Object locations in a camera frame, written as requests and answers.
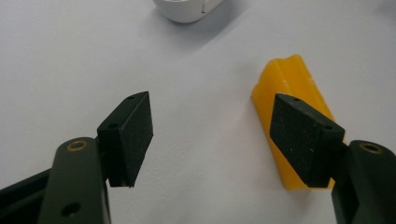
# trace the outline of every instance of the white surface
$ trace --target white surface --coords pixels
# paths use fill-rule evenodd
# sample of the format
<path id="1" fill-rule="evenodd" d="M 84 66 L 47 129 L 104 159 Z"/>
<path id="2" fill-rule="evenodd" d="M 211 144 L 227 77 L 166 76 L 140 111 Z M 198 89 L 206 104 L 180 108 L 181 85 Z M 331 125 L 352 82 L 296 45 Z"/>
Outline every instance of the white surface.
<path id="1" fill-rule="evenodd" d="M 329 191 L 282 189 L 250 92 L 300 53 L 347 140 L 394 149 L 395 24 L 393 0 L 226 0 L 190 25 L 148 0 L 3 0 L 0 188 L 149 91 L 155 135 L 113 223 L 335 223 Z"/>
<path id="2" fill-rule="evenodd" d="M 154 0 L 155 5 L 171 21 L 198 21 L 222 0 Z"/>

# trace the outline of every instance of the hole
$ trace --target hole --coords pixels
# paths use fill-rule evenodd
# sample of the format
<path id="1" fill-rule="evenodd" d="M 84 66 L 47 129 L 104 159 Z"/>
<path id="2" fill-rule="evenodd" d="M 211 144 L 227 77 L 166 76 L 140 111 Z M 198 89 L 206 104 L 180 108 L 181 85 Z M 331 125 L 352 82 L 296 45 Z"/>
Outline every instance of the hole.
<path id="1" fill-rule="evenodd" d="M 116 123 L 112 123 L 112 124 L 110 124 L 110 125 L 107 126 L 107 128 L 109 128 L 109 129 L 116 129 L 116 128 L 118 128 L 118 127 L 119 127 L 119 125 L 116 124 Z"/>
<path id="2" fill-rule="evenodd" d="M 73 149 L 76 149 L 76 148 L 82 147 L 82 146 L 84 146 L 84 144 L 82 142 L 76 142 L 76 143 L 73 143 L 70 147 Z"/>
<path id="3" fill-rule="evenodd" d="M 372 145 L 372 144 L 368 144 L 368 143 L 362 143 L 361 144 L 361 148 L 363 148 L 364 150 L 374 153 L 374 154 L 381 154 L 384 152 L 384 150 L 381 147 Z"/>
<path id="4" fill-rule="evenodd" d="M 72 152 L 79 151 L 79 150 L 82 150 L 83 148 L 85 148 L 87 145 L 88 145 L 88 143 L 86 141 L 78 140 L 78 141 L 70 143 L 67 146 L 67 150 L 72 151 Z"/>
<path id="5" fill-rule="evenodd" d="M 62 216 L 73 217 L 78 213 L 80 208 L 81 205 L 79 203 L 70 203 L 62 209 Z"/>

